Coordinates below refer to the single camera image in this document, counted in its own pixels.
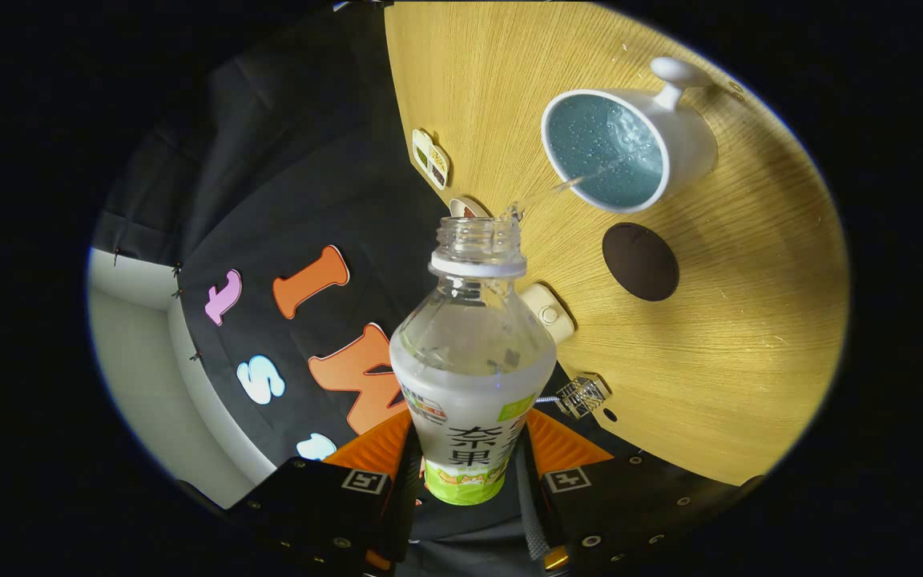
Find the mug handle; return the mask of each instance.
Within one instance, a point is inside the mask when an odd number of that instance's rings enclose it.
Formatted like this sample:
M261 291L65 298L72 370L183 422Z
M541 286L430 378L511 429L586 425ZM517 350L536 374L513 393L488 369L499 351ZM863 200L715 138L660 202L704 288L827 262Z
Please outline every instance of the mug handle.
M679 99L682 98L682 91L689 87L706 87L712 84L707 72L703 72L691 63L680 61L680 59L662 56L662 58L652 59L651 70L657 78L662 79L666 84L664 88L657 92L653 102L664 109L674 111Z

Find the orange letter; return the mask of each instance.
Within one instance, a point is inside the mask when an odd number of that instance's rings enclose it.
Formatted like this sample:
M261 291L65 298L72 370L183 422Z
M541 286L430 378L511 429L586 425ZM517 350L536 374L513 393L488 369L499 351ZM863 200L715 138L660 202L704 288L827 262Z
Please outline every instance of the orange letter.
M394 415L407 410L399 401L391 406L400 385L394 373L369 373L381 365L391 365L391 348L384 330L370 322L362 336L329 357L308 359L308 370L319 386L328 391L358 391L348 413L348 424L363 434Z
M319 260L311 263L294 274L292 277L277 278L272 282L272 298L276 299L276 306L287 318L294 318L297 305L304 303L308 297L315 295L331 284L344 286L348 284L351 274L344 257L337 247L324 246Z

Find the bottle label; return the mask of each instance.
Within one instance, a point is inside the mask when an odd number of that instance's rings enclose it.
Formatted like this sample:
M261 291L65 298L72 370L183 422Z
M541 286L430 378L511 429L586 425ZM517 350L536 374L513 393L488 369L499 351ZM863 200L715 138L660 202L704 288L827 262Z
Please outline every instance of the bottle label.
M468 376L418 364L391 339L391 365L438 499L475 505L497 495L526 416L554 369L554 355L513 373Z

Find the white wall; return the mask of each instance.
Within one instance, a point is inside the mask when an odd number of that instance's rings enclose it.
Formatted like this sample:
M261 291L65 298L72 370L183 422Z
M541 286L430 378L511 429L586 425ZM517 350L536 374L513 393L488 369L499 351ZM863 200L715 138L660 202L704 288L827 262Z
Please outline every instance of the white wall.
M272 464L272 461L248 439L241 427L237 426L234 417L227 411L216 390L212 388L212 383L205 376L205 369L202 369L200 362L190 361L195 346L191 343L191 334L187 332L187 324L183 321L183 307L169 307L166 317L169 321L173 349L176 351L176 364L198 414L242 474L254 485L259 485L276 470L276 465Z
M91 251L88 309L117 408L176 478L229 507L276 470L216 396L194 353L169 267Z
M113 253L91 249L88 277L104 293L143 307L165 311L173 304L176 279L172 268L121 256L113 266Z

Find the wooden table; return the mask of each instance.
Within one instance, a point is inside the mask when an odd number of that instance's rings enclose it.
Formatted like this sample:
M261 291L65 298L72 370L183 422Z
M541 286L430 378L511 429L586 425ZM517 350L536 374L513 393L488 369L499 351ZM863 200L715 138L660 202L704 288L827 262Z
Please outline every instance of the wooden table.
M722 482L765 474L820 406L842 348L847 256L823 180L788 129L713 63L590 3L412 3L385 11L408 146L424 128L451 160L447 202L468 195L499 213L560 182L539 138L543 108L574 88L657 91L655 56L715 80L686 92L718 141L714 171L647 211L612 215L565 194L522 224L529 267L571 311L558 348L572 375L600 373L615 396L601 426ZM651 228L678 258L669 299L630 295L604 264L616 223Z

